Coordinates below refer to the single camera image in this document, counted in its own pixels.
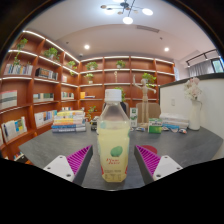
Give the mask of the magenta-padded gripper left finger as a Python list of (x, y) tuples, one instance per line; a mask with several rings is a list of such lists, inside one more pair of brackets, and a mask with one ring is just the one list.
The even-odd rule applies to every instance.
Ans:
[(57, 156), (44, 167), (44, 170), (77, 185), (81, 185), (92, 155), (93, 146), (89, 145), (69, 156)]

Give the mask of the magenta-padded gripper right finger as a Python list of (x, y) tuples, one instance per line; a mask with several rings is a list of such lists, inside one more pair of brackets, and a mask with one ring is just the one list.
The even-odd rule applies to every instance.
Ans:
[(145, 184), (160, 180), (182, 169), (182, 167), (168, 155), (159, 156), (139, 145), (135, 146), (134, 155)]

